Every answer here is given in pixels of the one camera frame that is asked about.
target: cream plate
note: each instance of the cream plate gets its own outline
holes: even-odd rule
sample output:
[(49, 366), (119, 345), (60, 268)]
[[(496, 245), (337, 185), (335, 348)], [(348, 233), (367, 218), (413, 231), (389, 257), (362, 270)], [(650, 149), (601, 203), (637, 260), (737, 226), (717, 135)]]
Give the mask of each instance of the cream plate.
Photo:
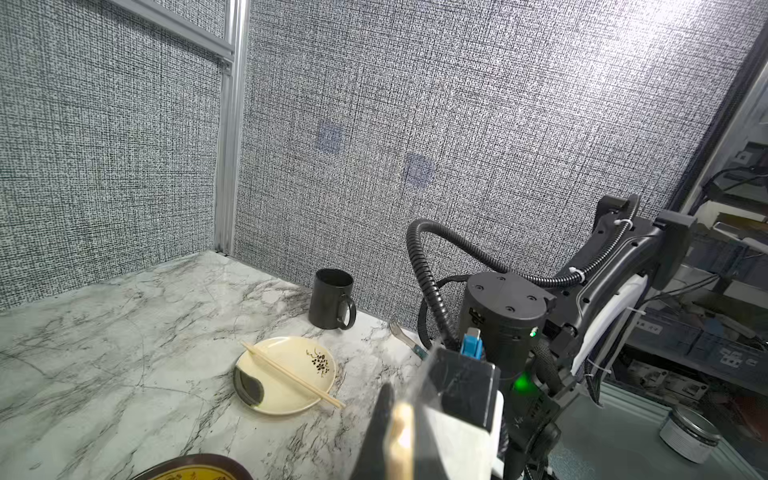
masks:
[[(301, 336), (276, 336), (256, 344), (271, 359), (318, 389), (328, 392), (336, 378), (336, 362), (330, 352), (318, 342)], [(289, 415), (315, 405), (320, 398), (286, 378), (268, 364), (244, 352), (237, 368), (258, 379), (263, 387), (263, 399), (252, 405), (235, 388), (240, 399), (250, 408), (267, 415)]]

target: black mug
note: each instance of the black mug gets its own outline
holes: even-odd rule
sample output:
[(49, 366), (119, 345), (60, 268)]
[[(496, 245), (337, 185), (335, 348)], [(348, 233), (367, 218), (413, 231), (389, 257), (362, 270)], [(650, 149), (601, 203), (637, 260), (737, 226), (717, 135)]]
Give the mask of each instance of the black mug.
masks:
[[(324, 268), (315, 272), (315, 286), (310, 302), (310, 322), (321, 329), (352, 328), (357, 316), (352, 285), (355, 280), (344, 270)], [(344, 309), (349, 307), (349, 322), (344, 323)]]

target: label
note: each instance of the label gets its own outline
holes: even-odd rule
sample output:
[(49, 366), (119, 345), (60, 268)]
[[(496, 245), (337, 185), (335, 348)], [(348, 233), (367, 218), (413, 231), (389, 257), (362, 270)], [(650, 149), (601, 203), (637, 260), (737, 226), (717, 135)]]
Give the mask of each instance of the label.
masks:
[(741, 352), (732, 352), (728, 349), (720, 349), (720, 363), (731, 366), (734, 369), (739, 368), (739, 365), (744, 361)]
[(659, 335), (661, 333), (662, 327), (661, 325), (657, 325), (656, 323), (648, 322), (647, 320), (638, 320), (637, 321), (637, 328), (641, 330), (645, 330), (646, 332), (651, 332), (654, 335)]

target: black cable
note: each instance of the black cable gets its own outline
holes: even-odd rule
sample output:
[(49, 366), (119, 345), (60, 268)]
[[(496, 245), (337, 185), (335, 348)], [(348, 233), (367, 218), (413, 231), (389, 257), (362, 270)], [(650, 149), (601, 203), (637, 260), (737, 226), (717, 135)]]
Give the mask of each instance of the black cable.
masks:
[[(447, 276), (437, 282), (437, 287), (443, 288), (451, 282), (466, 282), (469, 280), (469, 277), (469, 275)], [(429, 338), (429, 332), (427, 331), (427, 300), (425, 297), (422, 297), (422, 304), (419, 307), (419, 318), (416, 319), (416, 332), (419, 333), (419, 340), (422, 341), (424, 348), (427, 350), (431, 349), (432, 340)]]
[(541, 480), (544, 477), (544, 470), (541, 469), (541, 466), (536, 469), (535, 477), (531, 473), (531, 466), (528, 464), (525, 465), (524, 473), (527, 480)]
[[(701, 191), (699, 192), (699, 196), (696, 198), (696, 201), (695, 201), (695, 202), (694, 202), (694, 204), (691, 206), (690, 210), (688, 210), (688, 214), (689, 214), (689, 215), (693, 215), (693, 214), (695, 214), (695, 213), (696, 213), (696, 210), (698, 210), (698, 209), (699, 209), (699, 207), (701, 207), (701, 206), (703, 205), (703, 203), (704, 203), (705, 201), (707, 201), (707, 198), (708, 198), (708, 196), (707, 196), (707, 191), (708, 191), (708, 190), (709, 190), (709, 188), (712, 186), (712, 184), (714, 184), (714, 183), (715, 183), (715, 180), (717, 180), (717, 178), (718, 178), (720, 175), (724, 175), (724, 174), (728, 174), (728, 173), (730, 173), (730, 172), (736, 172), (736, 171), (740, 171), (740, 172), (752, 172), (752, 171), (754, 171), (754, 167), (732, 167), (732, 168), (724, 168), (723, 170), (720, 170), (719, 172), (717, 172), (716, 174), (714, 174), (712, 177), (710, 177), (710, 179), (709, 179), (709, 180), (707, 180), (707, 182), (705, 182), (705, 183), (704, 183), (704, 185), (702, 185), (702, 187), (701, 187)], [(738, 185), (740, 185), (740, 184), (731, 185), (731, 186), (730, 186), (730, 187), (728, 187), (726, 190), (729, 190), (729, 189), (731, 189), (731, 188), (733, 188), (733, 187), (737, 187)]]
[[(598, 268), (614, 251), (618, 245), (621, 237), (630, 229), (631, 221), (637, 214), (637, 209), (640, 206), (640, 198), (637, 195), (630, 195), (628, 199), (629, 208), (627, 216), (619, 220), (618, 227), (615, 229), (613, 236), (604, 243), (603, 248), (597, 253), (586, 266), (581, 267), (579, 270), (584, 276), (588, 276), (596, 268)], [(465, 253), (475, 258), (477, 261), (485, 264), (493, 270), (500, 273), (507, 273), (510, 268), (494, 259), (486, 252), (480, 250), (477, 246), (469, 243), (464, 237), (456, 233), (455, 231), (447, 228), (440, 223), (424, 218), (414, 220), (408, 226), (406, 233), (406, 247), (408, 249), (408, 257), (411, 260), (411, 267), (413, 273), (416, 275), (416, 281), (419, 284), (419, 288), (424, 295), (424, 299), (432, 311), (432, 315), (435, 316), (435, 323), (443, 335), (445, 340), (445, 346), (451, 350), (459, 350), (461, 345), (460, 339), (453, 331), (453, 326), (450, 323), (448, 308), (445, 306), (445, 301), (442, 299), (440, 289), (435, 282), (435, 277), (432, 275), (432, 269), (429, 267), (429, 261), (424, 253), (424, 245), (422, 244), (422, 232), (429, 232), (453, 243)], [(556, 286), (572, 286), (582, 281), (582, 275), (573, 272), (563, 276), (545, 277), (539, 275), (531, 275), (528, 273), (517, 273), (521, 277), (525, 278), (534, 285), (538, 285), (544, 288), (553, 288)]]
[(549, 349), (549, 341), (542, 338), (536, 342), (533, 348), (533, 353), (536, 355), (536, 363), (534, 364), (536, 376), (543, 383), (546, 383), (550, 390), (550, 395), (554, 395), (559, 392), (563, 387), (563, 382), (558, 375), (558, 366), (554, 362), (552, 351)]
[(589, 398), (592, 399), (592, 402), (594, 402), (596, 405), (602, 406), (600, 403), (600, 393), (594, 384), (594, 377), (592, 376), (593, 367), (594, 366), (589, 362), (584, 364), (584, 379), (587, 381), (587, 393), (589, 393)]
[(645, 305), (648, 302), (652, 302), (653, 300), (658, 300), (660, 298), (668, 298), (673, 296), (685, 295), (686, 293), (691, 293), (694, 290), (698, 290), (703, 286), (709, 285), (710, 283), (712, 283), (714, 280), (718, 278), (720, 278), (720, 275), (715, 273), (712, 276), (708, 276), (707, 278), (703, 280), (699, 280), (698, 282), (692, 283), (690, 285), (682, 286), (681, 288), (678, 288), (676, 290), (671, 290), (669, 292), (662, 292), (662, 293), (659, 293), (658, 295), (652, 296), (651, 298), (647, 298), (643, 300), (643, 303), (641, 303), (640, 305), (641, 306)]
[(720, 102), (707, 131), (688, 162), (685, 172), (680, 176), (680, 183), (665, 207), (667, 210), (677, 212), (682, 208), (688, 194), (694, 189), (699, 175), (703, 172), (708, 160), (712, 158), (717, 145), (720, 144), (727, 128), (731, 125), (731, 121), (743, 100), (752, 90), (754, 81), (766, 64), (766, 58), (768, 58), (768, 22), (763, 24), (760, 33), (752, 43), (752, 47), (736, 71), (728, 92)]
[[(643, 293), (641, 294), (640, 298), (643, 298), (644, 296), (646, 296), (646, 294), (648, 293), (648, 290), (650, 290), (650, 284), (646, 284), (646, 286), (643, 289)], [(621, 328), (619, 329), (618, 335), (616, 336), (617, 341), (615, 341), (613, 343), (613, 345), (611, 345), (611, 348), (608, 349), (608, 353), (603, 358), (603, 361), (600, 364), (600, 368), (606, 369), (608, 362), (610, 362), (611, 359), (614, 358), (614, 355), (616, 354), (616, 349), (618, 349), (619, 345), (621, 344), (621, 339), (624, 338), (624, 334), (627, 332), (627, 328), (629, 328), (629, 326), (632, 325), (632, 323), (634, 321), (634, 317), (639, 315), (639, 313), (637, 312), (637, 309), (639, 309), (642, 305), (643, 305), (642, 301), (638, 301), (638, 302), (636, 302), (634, 304), (634, 307), (633, 307), (634, 311), (632, 311), (632, 314), (629, 316), (629, 318), (627, 318), (627, 321), (624, 322), (624, 325), (622, 325)], [(604, 336), (609, 336), (610, 335), (610, 331), (611, 331), (610, 329), (606, 330), (606, 332), (604, 333)], [(599, 376), (598, 377), (598, 384), (596, 385), (597, 388), (596, 388), (596, 392), (595, 392), (597, 394), (596, 396), (598, 398), (600, 398), (600, 388), (601, 388), (601, 385), (602, 385), (602, 376)]]
[[(637, 210), (640, 208), (640, 198), (637, 195), (630, 195), (629, 196), (629, 208), (627, 215), (619, 220), (634, 220), (635, 216), (637, 215)], [(584, 274), (584, 276), (589, 276), (590, 273), (592, 273), (596, 268), (598, 268), (615, 250), (616, 246), (619, 244), (619, 241), (621, 240), (622, 236), (630, 229), (630, 222), (620, 222), (619, 227), (615, 229), (613, 236), (606, 241), (606, 243), (603, 245), (603, 248), (598, 252), (592, 259), (587, 263), (587, 265), (579, 267), (579, 270)], [(547, 278), (545, 276), (539, 276), (539, 275), (531, 275), (528, 273), (519, 273), (516, 272), (519, 276), (522, 276), (527, 281), (533, 283), (534, 285), (538, 285), (543, 288), (553, 288), (556, 286), (559, 287), (565, 287), (565, 286), (572, 286), (576, 285), (577, 283), (581, 282), (581, 275), (579, 275), (576, 272), (569, 273), (568, 275), (563, 276), (555, 276), (552, 278)]]
[(458, 351), (461, 342), (453, 331), (453, 326), (449, 320), (448, 308), (445, 306), (440, 289), (437, 286), (437, 282), (435, 282), (435, 277), (432, 275), (432, 269), (429, 267), (429, 261), (427, 261), (426, 254), (424, 253), (422, 232), (434, 233), (438, 237), (453, 243), (477, 261), (497, 272), (506, 273), (509, 268), (440, 223), (421, 218), (414, 220), (408, 226), (406, 247), (408, 249), (408, 257), (411, 260), (411, 266), (413, 267), (413, 273), (416, 275), (416, 282), (419, 283), (424, 299), (427, 305), (429, 305), (432, 315), (435, 316), (435, 323), (437, 323), (437, 327), (444, 337), (445, 347)]
[(735, 184), (731, 185), (730, 187), (726, 187), (726, 188), (722, 189), (721, 191), (723, 191), (723, 192), (727, 192), (728, 190), (730, 190), (730, 189), (732, 189), (732, 188), (736, 188), (736, 187), (739, 187), (740, 185), (748, 184), (748, 183), (749, 183), (749, 182), (751, 182), (752, 180), (757, 180), (757, 179), (759, 179), (759, 178), (766, 178), (766, 177), (768, 177), (768, 174), (764, 174), (764, 175), (754, 175), (754, 176), (752, 176), (751, 178), (747, 178), (747, 179), (745, 179), (745, 180), (741, 180), (741, 181), (738, 181), (738, 182), (736, 182)]

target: blue connector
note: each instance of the blue connector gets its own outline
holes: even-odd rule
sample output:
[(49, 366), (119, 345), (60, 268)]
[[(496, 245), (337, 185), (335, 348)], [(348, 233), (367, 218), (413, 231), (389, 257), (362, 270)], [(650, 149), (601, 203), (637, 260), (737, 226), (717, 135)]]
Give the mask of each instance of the blue connector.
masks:
[(476, 328), (467, 329), (462, 341), (462, 355), (480, 360), (482, 357), (482, 340), (480, 340), (480, 330)]

